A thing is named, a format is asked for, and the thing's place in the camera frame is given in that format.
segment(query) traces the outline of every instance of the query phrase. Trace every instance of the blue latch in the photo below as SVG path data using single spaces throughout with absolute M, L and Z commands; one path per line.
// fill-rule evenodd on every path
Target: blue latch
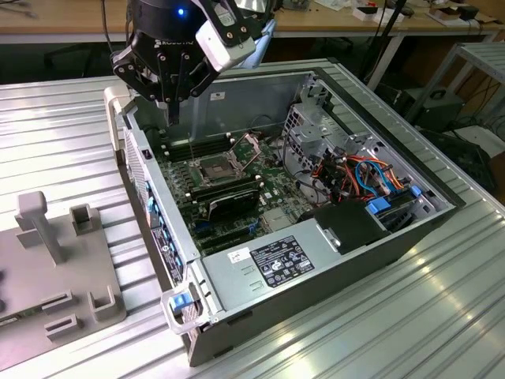
M 377 197 L 376 199 L 373 199 L 368 202 L 368 210 L 375 215 L 376 213 L 379 213 L 383 211 L 384 209 L 388 209 L 391 207 L 391 204 L 387 202 L 386 199 L 383 197 Z
M 419 197 L 422 194 L 421 188 L 418 186 L 411 186 L 410 187 L 410 192 L 415 196 Z
M 152 212 L 152 210 L 155 206 L 156 206 L 155 205 L 155 198 L 149 197 L 149 199 L 148 199 L 148 212 Z
M 192 305 L 193 297 L 189 292 L 184 292 L 182 294 L 172 296 L 169 301 L 172 310 L 174 310 L 174 312 L 177 312 L 186 306 Z

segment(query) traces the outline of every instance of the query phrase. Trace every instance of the metal rack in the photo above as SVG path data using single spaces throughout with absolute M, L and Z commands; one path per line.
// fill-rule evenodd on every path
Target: metal rack
M 412 122 L 416 117 L 429 95 L 432 93 L 435 86 L 442 80 L 443 75 L 449 70 L 452 63 L 457 57 L 466 60 L 466 64 L 461 71 L 456 75 L 454 80 L 449 84 L 447 89 L 450 92 L 455 92 L 463 79 L 468 75 L 472 67 L 476 67 L 503 84 L 505 82 L 505 43 L 456 43 L 451 51 L 447 54 L 438 70 L 433 74 L 432 79 L 426 85 L 407 113 L 405 120 Z M 496 113 L 505 107 L 505 96 L 491 109 L 487 114 L 488 119 L 492 118 Z
M 29 188 L 49 191 L 48 216 L 73 203 L 98 208 L 128 310 L 123 322 L 2 378 L 504 376 L 505 208 L 343 66 L 316 62 L 467 206 L 397 263 L 191 368 L 159 306 L 110 148 L 103 90 L 116 79 L 0 87 L 0 228 L 11 227 L 15 193 Z M 313 64 L 270 63 L 255 72 Z M 348 124 L 355 119 L 343 107 L 335 113 Z

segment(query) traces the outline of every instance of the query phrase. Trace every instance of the wooden desk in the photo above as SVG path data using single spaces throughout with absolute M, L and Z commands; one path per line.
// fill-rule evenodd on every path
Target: wooden desk
M 104 42 L 99 0 L 31 0 L 34 20 L 21 14 L 0 11 L 1 43 L 79 43 Z M 125 41 L 126 0 L 106 0 L 107 26 L 110 39 Z M 391 31 L 391 42 L 379 61 L 368 86 L 375 89 L 405 36 L 465 36 L 485 35 L 493 41 L 502 29 L 498 24 L 446 27 L 426 15 L 426 8 L 414 8 L 415 14 Z M 357 37 L 373 36 L 375 22 L 363 22 L 351 9 L 335 12 L 315 2 L 307 12 L 280 10 L 275 37 Z

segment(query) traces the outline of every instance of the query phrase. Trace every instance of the green circuit board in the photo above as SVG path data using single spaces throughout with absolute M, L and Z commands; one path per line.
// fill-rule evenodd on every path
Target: green circuit board
M 160 169 L 178 204 L 179 211 L 191 233 L 196 246 L 203 255 L 215 253 L 243 243 L 247 240 L 268 234 L 273 230 L 268 226 L 264 214 L 283 214 L 286 225 L 296 223 L 298 217 L 313 208 L 311 202 L 297 188 L 295 181 L 285 172 L 283 166 L 276 164 L 274 154 L 278 147 L 265 140 L 242 138 L 231 152 L 220 152 L 201 156 L 182 162 L 170 162 L 164 156 L 156 156 Z M 240 178 L 260 175 L 263 185 L 256 207 L 236 217 L 205 223 L 202 214 L 206 204 L 188 201 L 186 194 L 191 190 L 202 190 L 231 182 Z

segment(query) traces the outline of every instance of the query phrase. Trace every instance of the warning label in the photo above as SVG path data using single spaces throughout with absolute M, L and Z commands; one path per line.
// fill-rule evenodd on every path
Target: warning label
M 251 256 L 269 287 L 277 287 L 314 269 L 293 235 L 253 250 Z

